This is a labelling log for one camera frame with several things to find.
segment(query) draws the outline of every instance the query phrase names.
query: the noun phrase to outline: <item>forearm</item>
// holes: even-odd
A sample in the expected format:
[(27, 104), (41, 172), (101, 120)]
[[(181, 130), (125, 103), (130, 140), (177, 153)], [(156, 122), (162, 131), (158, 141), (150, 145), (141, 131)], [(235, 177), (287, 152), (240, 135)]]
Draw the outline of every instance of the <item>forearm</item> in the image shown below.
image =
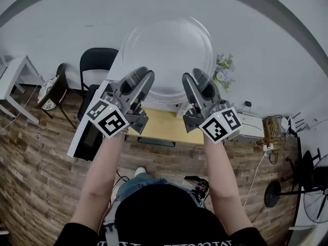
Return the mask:
[(107, 196), (110, 199), (117, 162), (124, 144), (124, 134), (105, 138), (87, 173), (82, 194)]
[(117, 161), (123, 144), (124, 134), (105, 138), (90, 165), (71, 222), (83, 224), (98, 232), (112, 195)]
[(238, 186), (223, 144), (212, 143), (204, 136), (204, 149), (208, 160), (211, 193), (218, 198), (238, 197)]
[(214, 144), (204, 136), (204, 148), (215, 215), (229, 235), (251, 227), (252, 224), (241, 205), (236, 177), (223, 144)]

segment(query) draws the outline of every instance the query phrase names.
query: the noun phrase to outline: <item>white wire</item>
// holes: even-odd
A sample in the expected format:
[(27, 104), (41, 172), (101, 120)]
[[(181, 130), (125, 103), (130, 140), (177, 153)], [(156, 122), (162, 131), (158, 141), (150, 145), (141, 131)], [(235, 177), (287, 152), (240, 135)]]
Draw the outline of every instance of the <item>white wire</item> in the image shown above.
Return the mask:
[(271, 133), (272, 133), (272, 137), (273, 137), (274, 139), (278, 139), (278, 138), (280, 138), (279, 131), (278, 131), (276, 125), (274, 125), (274, 124), (271, 126)]
[[(23, 108), (27, 105), (27, 103), (30, 101), (33, 93), (35, 92), (35, 90), (37, 89), (38, 86), (35, 87), (35, 89), (33, 90), (32, 94), (30, 95), (30, 98), (26, 101), (25, 105), (23, 106)], [(3, 132), (3, 130), (6, 129), (6, 127), (10, 126), (16, 119), (18, 119), (19, 115), (21, 114), (21, 112), (19, 112), (19, 114), (16, 116), (16, 118), (14, 118), (13, 121), (9, 122), (8, 125), (6, 125), (3, 129), (0, 130), (0, 133)]]
[(254, 142), (254, 143), (255, 143), (256, 146), (258, 146), (259, 148), (263, 149), (263, 147), (259, 146), (256, 142)]
[(250, 190), (248, 191), (248, 194), (247, 194), (247, 197), (246, 197), (246, 200), (245, 200), (245, 202), (244, 202), (243, 207), (245, 207), (245, 205), (246, 205), (247, 199), (248, 199), (248, 197), (249, 197), (249, 195), (250, 195), (250, 192), (251, 192), (251, 190), (252, 190), (252, 187), (253, 187), (253, 184), (254, 184), (254, 181), (255, 181), (255, 178), (256, 178), (257, 170), (258, 170), (258, 168), (260, 167), (260, 165), (261, 165), (261, 163), (262, 163), (262, 161), (263, 161), (263, 159), (264, 159), (266, 153), (267, 153), (267, 151), (265, 151), (265, 153), (263, 154), (263, 157), (262, 157), (260, 163), (258, 164), (258, 166), (257, 166), (257, 168), (256, 168), (256, 171), (255, 171), (255, 174), (254, 174), (254, 178), (253, 178), (253, 182), (252, 182), (252, 185), (251, 185), (251, 187), (250, 187)]

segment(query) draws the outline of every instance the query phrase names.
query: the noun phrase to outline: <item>wooden floor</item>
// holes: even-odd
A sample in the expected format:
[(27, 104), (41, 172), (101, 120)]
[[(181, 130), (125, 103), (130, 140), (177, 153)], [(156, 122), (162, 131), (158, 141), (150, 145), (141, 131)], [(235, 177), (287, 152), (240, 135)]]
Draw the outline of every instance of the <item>wooden floor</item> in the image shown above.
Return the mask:
[[(23, 105), (32, 90), (27, 88), (24, 95), (17, 92), (14, 98)], [(28, 122), (20, 115), (0, 133), (0, 221), (10, 231), (13, 245), (53, 245), (74, 212), (90, 166), (88, 161), (66, 155), (74, 129), (58, 109), (51, 112), (53, 119), (35, 109), (36, 100), (37, 94), (34, 93), (26, 109), (40, 119), (39, 125)], [(76, 124), (80, 103), (81, 97), (69, 93), (63, 105)], [(10, 117), (1, 113), (0, 130), (11, 121)], [(253, 145), (235, 145), (231, 142), (226, 142), (225, 148), (243, 203), (262, 158), (262, 151)], [(286, 196), (274, 208), (264, 208), (263, 196), (267, 185), (272, 180), (291, 174), (284, 158), (297, 158), (296, 140), (289, 139), (278, 155), (275, 165), (263, 160), (245, 206), (251, 221), (257, 217), (254, 226), (269, 245), (283, 245), (288, 227), (292, 225), (297, 201), (297, 196)], [(128, 138), (119, 166), (121, 175), (132, 177), (138, 166), (144, 166), (154, 177), (164, 177), (184, 187), (190, 187), (183, 180), (185, 176), (207, 178), (202, 146), (177, 144), (175, 148), (164, 148), (141, 145), (135, 139)], [(285, 182), (282, 187), (289, 190), (291, 182)], [(209, 199), (206, 205), (212, 208)]]

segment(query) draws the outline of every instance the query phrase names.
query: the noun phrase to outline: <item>cable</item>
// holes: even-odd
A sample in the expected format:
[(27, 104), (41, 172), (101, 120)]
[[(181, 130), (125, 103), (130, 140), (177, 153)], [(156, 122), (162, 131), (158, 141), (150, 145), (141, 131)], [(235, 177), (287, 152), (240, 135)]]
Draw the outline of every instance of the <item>cable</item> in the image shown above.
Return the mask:
[(274, 139), (281, 138), (279, 130), (277, 129), (277, 126), (275, 124), (271, 126), (271, 134)]
[(248, 191), (248, 194), (247, 194), (247, 197), (246, 197), (246, 200), (245, 200), (245, 202), (244, 202), (243, 207), (245, 207), (245, 205), (246, 205), (247, 199), (248, 199), (248, 197), (249, 197), (249, 195), (250, 195), (250, 192), (251, 192), (251, 190), (252, 190), (252, 187), (253, 187), (253, 184), (254, 184), (254, 181), (255, 181), (255, 177), (256, 177), (257, 170), (258, 170), (258, 168), (260, 167), (260, 165), (261, 165), (261, 163), (262, 163), (262, 161), (263, 161), (263, 159), (264, 159), (266, 153), (267, 153), (267, 151), (265, 151), (265, 153), (263, 154), (263, 157), (262, 157), (260, 163), (258, 164), (258, 166), (257, 166), (257, 168), (256, 168), (256, 171), (255, 171), (255, 174), (254, 174), (254, 178), (253, 178), (253, 182), (252, 182), (252, 185), (251, 185), (251, 187), (250, 187), (250, 190)]
[(262, 207), (262, 209), (260, 210), (260, 212), (256, 215), (256, 217), (251, 221), (251, 223), (253, 223), (258, 216), (260, 216), (260, 214), (262, 213), (262, 211), (265, 209), (265, 206)]
[(282, 115), (274, 115), (274, 116), (268, 116), (268, 117), (276, 117), (279, 116), (280, 118), (282, 118)]
[(245, 107), (245, 104), (244, 104), (240, 109), (238, 109), (237, 112), (242, 111), (242, 109), (243, 109), (244, 107)]
[(256, 146), (258, 146), (259, 148), (263, 149), (263, 147), (259, 146), (256, 142), (254, 142)]
[[(121, 176), (118, 172), (118, 170), (116, 170), (116, 174), (118, 175), (119, 179), (116, 181), (116, 183), (114, 184), (113, 186), (113, 189), (112, 189), (112, 193), (113, 191), (115, 190), (117, 184), (119, 183), (120, 180), (123, 180), (124, 182), (128, 182), (130, 179), (127, 177), (127, 176)], [(112, 204), (112, 200), (110, 199), (109, 200), (109, 206)]]
[[(30, 98), (26, 101), (25, 105), (23, 106), (23, 108), (27, 105), (27, 103), (30, 101), (33, 93), (35, 92), (35, 90), (37, 89), (38, 86), (35, 87), (35, 89), (33, 90), (32, 94), (30, 95)], [(16, 116), (16, 118), (14, 118), (13, 121), (9, 122), (8, 125), (6, 125), (3, 129), (0, 130), (0, 133), (3, 132), (3, 130), (5, 130), (6, 127), (10, 126), (16, 119), (18, 119), (19, 115), (21, 114), (21, 112), (19, 112), (19, 114)]]
[(203, 200), (202, 200), (202, 202), (200, 203), (200, 207), (202, 207), (202, 206), (204, 205), (204, 202), (205, 202), (205, 200), (207, 199), (207, 197), (208, 197), (209, 193), (210, 193), (210, 189), (209, 189), (209, 190), (207, 190), (207, 193), (206, 193), (206, 195), (205, 195), (204, 199), (203, 199)]
[[(273, 150), (270, 154), (269, 154), (269, 161), (270, 161), (270, 163), (272, 164), (272, 165), (274, 165), (274, 164), (276, 164), (277, 162), (278, 162), (278, 154), (275, 152), (275, 151), (278, 151), (278, 150), (281, 150), (281, 149), (283, 149), (283, 147), (285, 146), (285, 144), (286, 144), (286, 138), (284, 138), (284, 140), (285, 140), (285, 142), (284, 142), (284, 144), (282, 145), (282, 147), (281, 148), (279, 148), (279, 149), (276, 149), (276, 150)], [(272, 154), (274, 154), (274, 156), (275, 156), (275, 160), (271, 160), (271, 155)]]
[(319, 125), (319, 124), (321, 124), (321, 123), (323, 123), (323, 122), (325, 122), (325, 121), (327, 121), (327, 120), (328, 120), (328, 118), (324, 119), (323, 121), (320, 121), (320, 122), (316, 123), (315, 125), (311, 126), (310, 129), (317, 126), (317, 125)]
[(257, 128), (257, 129), (259, 129), (260, 131), (263, 131), (263, 130), (261, 130), (260, 128), (258, 128), (258, 127), (256, 127), (256, 126), (253, 126), (253, 125), (250, 125), (250, 124), (243, 123), (243, 125), (251, 126), (251, 127), (253, 127), (253, 128)]
[(128, 182), (130, 179), (127, 176), (121, 176), (118, 172), (118, 170), (116, 170), (116, 174), (119, 176), (120, 179), (122, 179), (124, 182)]

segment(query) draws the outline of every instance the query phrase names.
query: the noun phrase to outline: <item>flowers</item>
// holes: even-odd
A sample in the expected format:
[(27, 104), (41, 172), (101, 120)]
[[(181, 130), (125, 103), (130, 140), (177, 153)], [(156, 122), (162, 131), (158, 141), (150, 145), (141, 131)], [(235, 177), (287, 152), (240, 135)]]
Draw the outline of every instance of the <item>flowers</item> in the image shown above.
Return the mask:
[(223, 58), (224, 54), (217, 55), (216, 68), (213, 74), (213, 81), (222, 85), (226, 92), (229, 92), (229, 87), (234, 80), (233, 72), (235, 70), (232, 54), (229, 57)]

